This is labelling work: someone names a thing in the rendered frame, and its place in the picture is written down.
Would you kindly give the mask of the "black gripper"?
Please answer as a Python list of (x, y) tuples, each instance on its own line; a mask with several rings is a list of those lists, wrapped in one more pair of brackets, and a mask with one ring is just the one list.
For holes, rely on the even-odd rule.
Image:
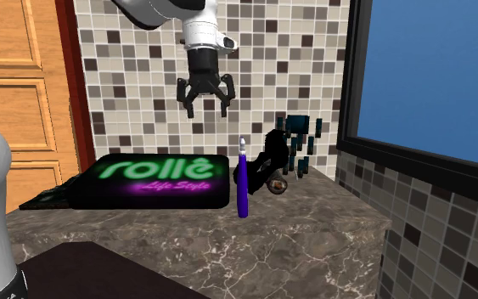
[[(227, 108), (231, 100), (236, 98), (233, 77), (230, 74), (219, 76), (218, 55), (212, 48), (196, 48), (187, 51), (188, 82), (183, 78), (177, 79), (177, 102), (183, 104), (189, 119), (194, 118), (193, 102), (200, 94), (214, 94), (221, 101), (221, 116), (227, 116)], [(226, 85), (226, 93), (219, 84)]]

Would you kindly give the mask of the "teal block with pegs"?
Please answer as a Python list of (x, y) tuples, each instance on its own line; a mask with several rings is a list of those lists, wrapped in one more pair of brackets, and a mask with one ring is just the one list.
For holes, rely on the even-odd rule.
[(290, 141), (290, 156), (283, 167), (284, 175), (293, 172), (299, 179), (308, 174), (314, 141), (322, 136), (323, 120), (318, 118), (315, 121), (314, 133), (309, 133), (310, 123), (310, 116), (287, 115), (285, 119), (277, 118), (276, 128), (284, 131), (285, 142)]

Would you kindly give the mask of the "flat black device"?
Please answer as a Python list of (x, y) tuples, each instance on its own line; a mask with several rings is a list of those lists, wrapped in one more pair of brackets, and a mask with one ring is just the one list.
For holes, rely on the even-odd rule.
[(66, 193), (70, 185), (80, 177), (80, 174), (69, 178), (61, 185), (52, 189), (42, 191), (33, 199), (19, 205), (20, 210), (44, 210), (44, 209), (68, 209), (69, 201), (66, 199)]

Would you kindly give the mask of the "black framed window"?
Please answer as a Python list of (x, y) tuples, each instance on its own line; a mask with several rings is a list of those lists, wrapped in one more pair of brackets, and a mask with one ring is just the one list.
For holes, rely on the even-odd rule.
[(478, 0), (350, 0), (337, 147), (478, 201)]

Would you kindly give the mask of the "wooden door with red frame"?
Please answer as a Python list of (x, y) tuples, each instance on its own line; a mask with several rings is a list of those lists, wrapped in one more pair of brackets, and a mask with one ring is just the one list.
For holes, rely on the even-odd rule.
[(95, 161), (73, 0), (0, 0), (7, 212)]

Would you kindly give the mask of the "purple pen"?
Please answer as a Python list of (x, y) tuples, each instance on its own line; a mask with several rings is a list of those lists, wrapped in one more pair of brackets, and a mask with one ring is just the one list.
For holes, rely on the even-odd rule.
[(237, 166), (237, 209), (240, 218), (248, 217), (248, 176), (245, 139), (239, 137), (239, 164)]

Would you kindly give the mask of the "black box with neon lettering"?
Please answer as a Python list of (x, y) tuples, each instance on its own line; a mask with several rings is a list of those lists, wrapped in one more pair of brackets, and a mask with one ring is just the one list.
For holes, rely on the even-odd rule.
[(225, 155), (108, 154), (66, 191), (73, 209), (220, 209), (230, 198)]

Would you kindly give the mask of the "black figure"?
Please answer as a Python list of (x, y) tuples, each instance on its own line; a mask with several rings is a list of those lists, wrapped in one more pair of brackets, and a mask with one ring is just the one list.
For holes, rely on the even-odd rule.
[[(265, 150), (254, 161), (247, 158), (248, 195), (253, 195), (262, 186), (275, 194), (281, 195), (288, 188), (287, 181), (279, 172), (286, 166), (290, 152), (284, 141), (284, 131), (273, 129), (265, 137)], [(237, 167), (233, 171), (233, 181), (237, 185)]]

